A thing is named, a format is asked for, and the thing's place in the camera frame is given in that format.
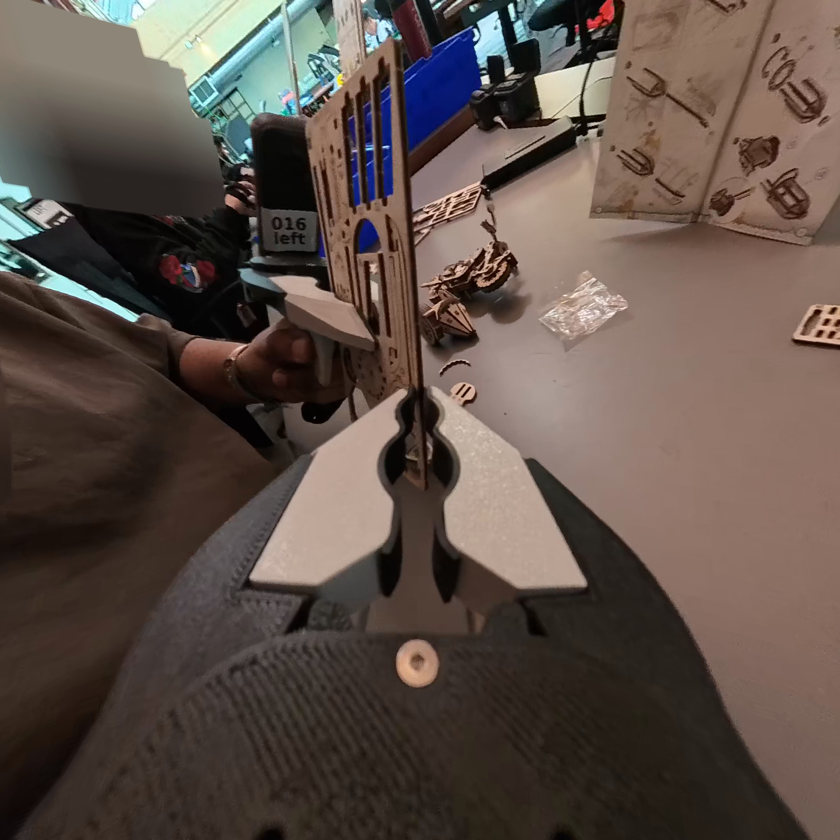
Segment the blue plastic bin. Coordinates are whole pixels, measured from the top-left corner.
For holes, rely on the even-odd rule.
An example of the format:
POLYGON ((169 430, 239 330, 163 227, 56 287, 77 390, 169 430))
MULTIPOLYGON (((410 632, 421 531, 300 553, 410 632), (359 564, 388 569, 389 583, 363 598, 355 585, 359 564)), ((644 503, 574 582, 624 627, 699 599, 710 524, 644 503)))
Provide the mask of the blue plastic bin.
MULTIPOLYGON (((433 48, 430 58, 412 63, 403 72, 405 99, 405 126, 408 144, 408 162, 411 174, 423 169, 431 160, 452 144, 472 124, 469 116, 469 99, 481 84, 480 69, 473 46, 472 35, 466 31, 452 36, 433 48)), ((381 112, 383 117, 382 145, 385 176, 385 195, 393 192, 391 152, 390 89, 385 84, 381 91, 381 112)), ((368 145, 365 152, 367 183, 371 197, 374 196, 374 154, 371 149, 371 111, 364 106, 365 137, 368 145)), ((351 148, 350 165, 353 184, 353 202, 358 205, 360 178, 358 156, 354 149, 355 139, 350 119, 351 148)))

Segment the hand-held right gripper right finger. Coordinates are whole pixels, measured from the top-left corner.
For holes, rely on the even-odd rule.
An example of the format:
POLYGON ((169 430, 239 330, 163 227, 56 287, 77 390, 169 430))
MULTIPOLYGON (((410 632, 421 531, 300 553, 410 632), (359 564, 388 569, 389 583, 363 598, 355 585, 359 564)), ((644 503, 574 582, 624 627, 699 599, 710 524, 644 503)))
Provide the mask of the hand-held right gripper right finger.
POLYGON ((587 592, 519 450, 437 387, 420 395, 420 487, 430 495, 420 629, 474 634, 500 606, 587 592))

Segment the person's left forearm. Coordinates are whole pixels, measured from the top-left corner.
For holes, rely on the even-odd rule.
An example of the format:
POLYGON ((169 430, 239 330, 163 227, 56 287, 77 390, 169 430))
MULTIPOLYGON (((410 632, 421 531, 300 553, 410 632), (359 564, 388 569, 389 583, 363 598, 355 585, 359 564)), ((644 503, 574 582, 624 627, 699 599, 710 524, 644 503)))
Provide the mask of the person's left forearm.
POLYGON ((242 595, 277 468, 220 417, 267 402, 249 343, 125 320, 2 274, 2 838, 38 812, 106 708, 130 742, 299 609, 242 595))

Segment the small wooden model piece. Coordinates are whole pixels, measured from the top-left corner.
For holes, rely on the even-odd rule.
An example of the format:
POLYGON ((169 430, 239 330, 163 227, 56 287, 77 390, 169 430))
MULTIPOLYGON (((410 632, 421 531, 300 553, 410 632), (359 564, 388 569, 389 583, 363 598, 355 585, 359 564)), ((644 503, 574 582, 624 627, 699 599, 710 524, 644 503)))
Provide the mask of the small wooden model piece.
POLYGON ((446 289, 439 291, 434 302, 420 306, 419 328, 430 347, 440 345, 446 337, 456 340, 477 338, 466 306, 446 289))

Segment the clear plastic bag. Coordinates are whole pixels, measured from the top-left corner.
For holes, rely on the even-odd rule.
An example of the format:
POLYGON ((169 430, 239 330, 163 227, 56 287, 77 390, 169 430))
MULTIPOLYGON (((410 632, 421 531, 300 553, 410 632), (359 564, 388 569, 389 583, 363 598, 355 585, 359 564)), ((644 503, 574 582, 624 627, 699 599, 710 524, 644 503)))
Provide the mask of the clear plastic bag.
POLYGON ((592 335, 627 308, 627 300, 622 295, 585 270, 571 291, 539 315, 539 323, 560 340, 574 342, 592 335))

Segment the black battery charger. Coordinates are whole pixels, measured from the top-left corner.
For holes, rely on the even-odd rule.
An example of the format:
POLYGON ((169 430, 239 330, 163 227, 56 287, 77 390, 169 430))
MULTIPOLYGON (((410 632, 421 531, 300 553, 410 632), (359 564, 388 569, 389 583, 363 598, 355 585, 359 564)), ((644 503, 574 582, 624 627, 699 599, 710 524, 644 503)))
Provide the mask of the black battery charger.
POLYGON ((514 73, 496 84, 491 92, 499 120, 507 127, 529 121, 540 109, 539 94, 533 71, 514 73))
POLYGON ((482 132, 489 132, 498 127, 501 118, 499 103, 493 86, 481 87, 469 97, 469 110, 474 124, 482 132))

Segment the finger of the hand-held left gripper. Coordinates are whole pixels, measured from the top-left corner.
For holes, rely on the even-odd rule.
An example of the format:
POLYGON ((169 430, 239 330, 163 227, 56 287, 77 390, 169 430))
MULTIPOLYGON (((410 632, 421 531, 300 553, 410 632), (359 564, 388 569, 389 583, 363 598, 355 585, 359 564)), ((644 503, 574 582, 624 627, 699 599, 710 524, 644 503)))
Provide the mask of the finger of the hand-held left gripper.
POLYGON ((360 253, 360 310, 362 314, 382 314, 385 300, 382 253, 360 253))
POLYGON ((316 351, 316 376, 321 385, 332 380, 333 356, 337 344, 372 352, 375 337, 353 304, 317 287, 306 276, 270 276, 276 291, 270 308, 283 322, 309 333, 316 351))

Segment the long black flat box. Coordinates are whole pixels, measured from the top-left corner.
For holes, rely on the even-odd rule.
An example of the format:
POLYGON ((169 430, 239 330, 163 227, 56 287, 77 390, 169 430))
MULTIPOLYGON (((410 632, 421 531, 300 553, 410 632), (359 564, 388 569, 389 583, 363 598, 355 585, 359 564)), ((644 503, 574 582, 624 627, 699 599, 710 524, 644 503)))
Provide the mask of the long black flat box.
POLYGON ((538 134, 482 165, 481 187, 489 193, 575 148, 577 132, 568 118, 551 121, 538 134))

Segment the wooden motorcycle model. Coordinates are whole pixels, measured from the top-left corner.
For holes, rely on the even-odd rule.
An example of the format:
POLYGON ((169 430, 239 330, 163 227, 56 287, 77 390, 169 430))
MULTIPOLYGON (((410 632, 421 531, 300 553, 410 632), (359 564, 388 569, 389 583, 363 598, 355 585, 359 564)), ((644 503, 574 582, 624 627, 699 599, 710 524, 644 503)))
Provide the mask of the wooden motorcycle model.
POLYGON ((480 225, 490 235, 490 242, 421 284, 431 302, 448 298, 464 301, 477 293, 498 291, 518 272, 518 259, 508 244, 497 236, 496 225, 490 220, 484 220, 480 225))

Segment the tall wooden model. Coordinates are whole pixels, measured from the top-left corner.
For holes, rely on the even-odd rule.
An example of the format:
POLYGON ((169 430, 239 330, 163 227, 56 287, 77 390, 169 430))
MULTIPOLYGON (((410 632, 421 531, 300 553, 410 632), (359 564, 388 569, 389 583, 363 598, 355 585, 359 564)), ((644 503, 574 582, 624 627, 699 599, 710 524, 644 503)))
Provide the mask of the tall wooden model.
POLYGON ((362 1, 332 1, 341 72, 345 80, 361 68, 366 56, 362 1))

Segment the laser-cut wooden puzzle sheet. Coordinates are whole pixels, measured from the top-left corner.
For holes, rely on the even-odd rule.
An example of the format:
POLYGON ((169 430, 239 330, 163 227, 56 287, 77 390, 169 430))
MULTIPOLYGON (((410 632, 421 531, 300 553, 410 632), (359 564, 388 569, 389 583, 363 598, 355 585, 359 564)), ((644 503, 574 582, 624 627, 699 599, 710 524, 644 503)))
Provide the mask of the laser-cut wooden puzzle sheet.
POLYGON ((344 345, 339 357, 347 381, 369 408, 395 392, 415 390, 414 425, 406 441, 406 475, 420 487, 420 395, 424 390, 417 263, 413 242, 411 176, 405 126, 403 60, 396 42, 386 41, 318 114, 308 121, 309 161, 332 293, 353 304, 375 338, 372 352, 344 345), (385 195, 382 145, 382 89, 387 74, 391 102, 393 192, 385 195), (364 106, 371 111, 374 196, 365 161, 364 106), (360 201, 354 204, 350 172, 353 118, 360 178, 360 201), (382 314, 362 314, 360 253, 382 253, 385 300, 382 314))

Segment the person's left hand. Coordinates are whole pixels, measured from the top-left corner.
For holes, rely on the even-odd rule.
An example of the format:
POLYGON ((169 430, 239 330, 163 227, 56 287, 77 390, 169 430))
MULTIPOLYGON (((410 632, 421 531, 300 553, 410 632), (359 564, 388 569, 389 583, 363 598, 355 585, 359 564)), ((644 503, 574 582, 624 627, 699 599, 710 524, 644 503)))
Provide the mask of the person's left hand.
POLYGON ((272 402, 314 400, 319 382, 309 333, 276 324, 257 335, 238 356, 238 378, 254 395, 272 402))

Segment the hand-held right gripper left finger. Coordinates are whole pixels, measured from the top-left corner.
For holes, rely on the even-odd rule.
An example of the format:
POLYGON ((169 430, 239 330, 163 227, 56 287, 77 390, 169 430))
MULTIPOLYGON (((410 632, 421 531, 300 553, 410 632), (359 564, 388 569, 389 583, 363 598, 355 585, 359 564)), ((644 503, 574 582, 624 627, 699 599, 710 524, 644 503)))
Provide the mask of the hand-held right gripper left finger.
POLYGON ((251 587, 350 613, 393 594, 403 565, 394 485, 414 411, 415 390, 401 389, 313 452, 249 574, 251 587))

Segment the slotted wooden puzzle piece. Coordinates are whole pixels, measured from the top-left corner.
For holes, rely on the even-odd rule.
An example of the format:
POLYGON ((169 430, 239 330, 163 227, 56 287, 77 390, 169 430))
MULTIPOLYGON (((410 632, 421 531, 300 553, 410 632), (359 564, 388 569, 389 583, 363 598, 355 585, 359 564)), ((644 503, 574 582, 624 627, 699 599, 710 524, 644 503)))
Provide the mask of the slotted wooden puzzle piece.
POLYGON ((839 305, 815 304, 808 308, 791 340, 817 347, 839 348, 839 305))

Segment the white table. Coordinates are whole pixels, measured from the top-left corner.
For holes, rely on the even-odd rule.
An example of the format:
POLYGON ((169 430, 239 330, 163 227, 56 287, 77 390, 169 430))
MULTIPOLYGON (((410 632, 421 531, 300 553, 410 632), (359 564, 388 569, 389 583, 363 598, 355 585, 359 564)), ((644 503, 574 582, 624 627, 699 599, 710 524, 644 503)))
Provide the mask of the white table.
POLYGON ((594 121, 604 119, 616 58, 596 60, 581 65, 542 73, 535 83, 539 94, 541 119, 568 118, 577 121, 581 114, 594 121))

